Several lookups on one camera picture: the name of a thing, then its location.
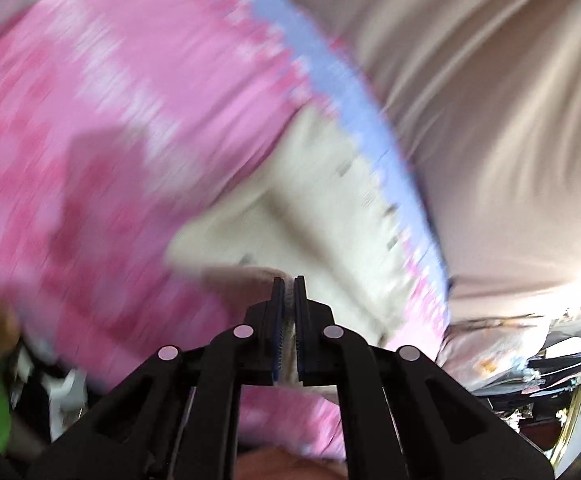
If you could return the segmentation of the pink blue floral bedsheet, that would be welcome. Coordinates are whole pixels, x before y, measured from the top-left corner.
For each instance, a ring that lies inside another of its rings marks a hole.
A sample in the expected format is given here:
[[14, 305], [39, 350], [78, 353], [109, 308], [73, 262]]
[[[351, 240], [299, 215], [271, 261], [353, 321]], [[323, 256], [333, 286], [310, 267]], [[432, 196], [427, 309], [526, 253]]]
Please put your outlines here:
[[387, 209], [386, 335], [298, 271], [338, 322], [435, 358], [447, 283], [414, 181], [361, 73], [290, 0], [40, 0], [0, 27], [0, 296], [104, 390], [161, 344], [206, 344], [231, 315], [164, 252], [306, 105], [353, 151], [340, 177], [366, 170]]

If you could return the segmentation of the cluttered shelf items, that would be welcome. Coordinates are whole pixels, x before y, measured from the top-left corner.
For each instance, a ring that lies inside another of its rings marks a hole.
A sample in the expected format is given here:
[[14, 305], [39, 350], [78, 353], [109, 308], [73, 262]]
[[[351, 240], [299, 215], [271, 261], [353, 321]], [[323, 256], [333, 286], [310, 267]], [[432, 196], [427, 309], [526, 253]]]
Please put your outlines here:
[[555, 322], [535, 356], [475, 396], [559, 466], [581, 413], [581, 312]]

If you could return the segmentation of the cream knit heart sweater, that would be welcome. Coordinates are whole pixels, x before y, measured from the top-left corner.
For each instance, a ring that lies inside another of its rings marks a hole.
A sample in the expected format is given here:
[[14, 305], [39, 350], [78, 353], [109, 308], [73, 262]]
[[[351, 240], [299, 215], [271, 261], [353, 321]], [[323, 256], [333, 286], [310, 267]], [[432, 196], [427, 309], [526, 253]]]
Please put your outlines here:
[[394, 346], [414, 288], [394, 206], [345, 130], [314, 105], [250, 177], [174, 235], [164, 260], [187, 274], [301, 275], [337, 323], [383, 348]]

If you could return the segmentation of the floral patterned pillow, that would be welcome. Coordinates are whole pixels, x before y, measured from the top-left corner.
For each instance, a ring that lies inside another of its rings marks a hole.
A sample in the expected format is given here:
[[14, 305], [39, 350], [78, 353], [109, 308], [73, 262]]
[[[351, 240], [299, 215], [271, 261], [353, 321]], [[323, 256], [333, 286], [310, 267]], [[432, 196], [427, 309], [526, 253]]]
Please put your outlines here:
[[551, 328], [544, 316], [484, 318], [451, 324], [435, 362], [469, 391], [483, 388], [541, 350]]

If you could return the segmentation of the beige curtain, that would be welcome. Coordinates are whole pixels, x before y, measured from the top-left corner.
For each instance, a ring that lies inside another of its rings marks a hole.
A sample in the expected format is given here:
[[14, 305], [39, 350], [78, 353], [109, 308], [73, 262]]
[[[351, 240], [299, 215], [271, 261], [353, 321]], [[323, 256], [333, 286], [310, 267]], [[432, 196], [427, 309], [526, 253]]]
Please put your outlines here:
[[581, 0], [295, 0], [411, 162], [457, 318], [581, 308]]

